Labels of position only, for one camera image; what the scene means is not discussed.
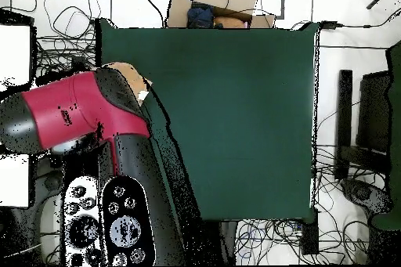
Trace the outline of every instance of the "brown object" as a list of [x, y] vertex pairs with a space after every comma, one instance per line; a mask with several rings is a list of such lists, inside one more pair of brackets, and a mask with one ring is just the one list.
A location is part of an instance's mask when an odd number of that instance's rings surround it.
[[131, 64], [128, 63], [114, 62], [105, 64], [103, 65], [103, 67], [108, 67], [110, 69], [115, 69], [120, 71], [120, 73], [125, 77], [126, 81], [128, 82], [129, 87], [134, 92], [138, 104], [141, 106], [143, 100], [140, 99], [141, 97], [139, 96], [139, 93], [147, 92], [147, 86], [144, 80], [146, 80], [149, 83], [149, 85], [152, 85], [152, 82], [142, 77], [138, 73], [138, 71], [136, 71], [136, 69]]
[[[252, 16], [253, 8], [255, 7], [256, 0], [193, 0], [198, 3], [205, 3], [214, 7], [213, 12], [215, 17], [229, 15], [231, 18], [242, 20], [243, 22], [251, 22], [256, 17], [262, 17], [265, 22], [251, 23], [251, 28], [271, 28], [274, 25], [275, 16], [267, 15], [269, 21], [266, 23], [264, 16]], [[186, 27], [188, 23], [188, 10], [192, 5], [191, 0], [170, 0], [170, 7], [168, 9], [168, 27], [182, 28]]]
[[215, 25], [222, 24], [224, 28], [245, 28], [244, 22], [232, 17], [216, 17]]
[[274, 15], [253, 16], [251, 28], [272, 28], [275, 19]]

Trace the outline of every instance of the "cardboard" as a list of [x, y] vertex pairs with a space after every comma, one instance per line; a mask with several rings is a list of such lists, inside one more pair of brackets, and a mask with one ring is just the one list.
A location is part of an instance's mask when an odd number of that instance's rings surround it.
[[138, 104], [141, 106], [143, 100], [148, 94], [147, 86], [146, 83], [143, 81], [143, 79], [145, 79], [149, 83], [149, 85], [152, 85], [152, 82], [142, 77], [138, 73], [138, 71], [136, 71], [136, 69], [131, 64], [128, 63], [121, 63], [121, 62], [108, 63], [103, 65], [103, 67], [108, 67], [110, 69], [115, 69], [120, 71], [120, 73], [125, 77], [126, 81], [128, 82], [129, 87], [134, 92], [136, 101], [138, 101]]
[[274, 26], [274, 15], [253, 16], [251, 21], [251, 29], [254, 28], [272, 28]]
[[[170, 0], [167, 22], [168, 27], [186, 28], [188, 21], [187, 13], [191, 8], [192, 2], [212, 5], [216, 17], [229, 16], [244, 22], [251, 22], [256, 17], [252, 16], [256, 0]], [[276, 18], [274, 15], [268, 15], [266, 18], [269, 22], [266, 22], [264, 16], [258, 17], [263, 17], [265, 22], [263, 23], [257, 19], [258, 21], [251, 26], [251, 28], [270, 28], [274, 25], [274, 19]]]

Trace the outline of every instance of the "green mat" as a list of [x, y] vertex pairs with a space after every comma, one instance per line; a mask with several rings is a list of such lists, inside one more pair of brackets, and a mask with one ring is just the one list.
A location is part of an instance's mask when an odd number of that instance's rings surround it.
[[[203, 219], [310, 215], [317, 30], [117, 29], [101, 21], [102, 63], [130, 63], [154, 83]], [[168, 143], [155, 98], [144, 105], [154, 138]]]

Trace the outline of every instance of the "black cylinder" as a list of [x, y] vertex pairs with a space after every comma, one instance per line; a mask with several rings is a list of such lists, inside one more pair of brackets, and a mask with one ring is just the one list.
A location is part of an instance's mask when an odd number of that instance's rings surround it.
[[34, 117], [21, 93], [0, 103], [0, 142], [13, 152], [34, 154], [43, 149]]

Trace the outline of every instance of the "white floor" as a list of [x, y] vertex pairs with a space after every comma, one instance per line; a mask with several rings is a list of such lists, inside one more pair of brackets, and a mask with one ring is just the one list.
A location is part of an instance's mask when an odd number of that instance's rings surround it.
[[[34, 0], [12, 0], [13, 7], [32, 10], [34, 8]], [[157, 11], [149, 4], [147, 0], [89, 0], [92, 7], [92, 16], [101, 16], [111, 18], [118, 27], [161, 27], [161, 18]], [[381, 0], [373, 9], [367, 10], [367, 5], [372, 0], [285, 0], [285, 18], [277, 20], [276, 27], [291, 28], [294, 24], [302, 20], [312, 20], [319, 22], [322, 20], [338, 21], [346, 25], [376, 25], [383, 23], [394, 11], [396, 11], [401, 3], [399, 0]], [[163, 17], [167, 16], [167, 8], [169, 0], [152, 0], [159, 8]], [[280, 15], [281, 0], [262, 0], [263, 9]], [[0, 0], [0, 6], [8, 5], [9, 0]], [[56, 35], [49, 24], [59, 15], [63, 9], [69, 5], [75, 5], [89, 14], [88, 0], [38, 0], [37, 8], [32, 13], [24, 13], [33, 16], [35, 26], [38, 29], [38, 37]], [[49, 13], [49, 18], [46, 15], [45, 8]], [[73, 9], [64, 12], [56, 21], [55, 26], [59, 30], [65, 30], [70, 20]], [[81, 33], [88, 21], [78, 13], [70, 21], [67, 33], [76, 35]], [[337, 83], [338, 72], [343, 69], [353, 70], [353, 102], [359, 99], [359, 83], [364, 74], [387, 70], [385, 61], [385, 49], [394, 45], [401, 39], [401, 17], [391, 20], [381, 27], [373, 27], [370, 29], [362, 28], [340, 28], [335, 31], [322, 31], [320, 35], [320, 90], [319, 90], [319, 109], [318, 122], [321, 122], [325, 117], [332, 114], [336, 110], [337, 99]], [[376, 49], [354, 49], [342, 48], [344, 46], [353, 47], [375, 47]], [[357, 122], [356, 115], [358, 106], [353, 107], [353, 123], [352, 123], [352, 141], [355, 142]], [[333, 145], [334, 144], [334, 127], [335, 115], [325, 121], [318, 134], [318, 144]], [[327, 158], [321, 157], [322, 162], [328, 162]], [[344, 224], [352, 220], [366, 221], [360, 207], [349, 203], [342, 194], [334, 189], [330, 193], [320, 193], [320, 203], [334, 216], [338, 228], [342, 231]], [[42, 218], [42, 231], [52, 232], [57, 229], [58, 223], [56, 217], [52, 216], [54, 212], [53, 200], [46, 204], [45, 212]], [[321, 233], [334, 229], [334, 221], [327, 212], [319, 215]], [[259, 223], [258, 226], [264, 227], [265, 223]], [[239, 230], [239, 235], [249, 237], [247, 226]], [[264, 236], [262, 232], [255, 231], [252, 236], [258, 233], [259, 236]], [[335, 240], [338, 240], [337, 233], [331, 233]], [[363, 225], [351, 225], [347, 229], [347, 235], [356, 240], [367, 240], [367, 229]], [[326, 234], [321, 237], [322, 240], [330, 240]], [[280, 242], [272, 242], [265, 240], [260, 247], [256, 247], [255, 241], [249, 242], [241, 249], [237, 263], [238, 265], [253, 265], [260, 261], [261, 265], [289, 265], [298, 264], [298, 257], [287, 244]], [[321, 242], [322, 249], [326, 247], [336, 246], [336, 243]], [[55, 244], [52, 237], [46, 237], [43, 244], [44, 251], [49, 253], [54, 248]], [[338, 247], [338, 251], [344, 251], [343, 247]], [[339, 254], [325, 254], [330, 262], [339, 263], [341, 258]], [[358, 261], [363, 262], [363, 256], [357, 257]], [[306, 261], [312, 262], [311, 257], [304, 257]]]

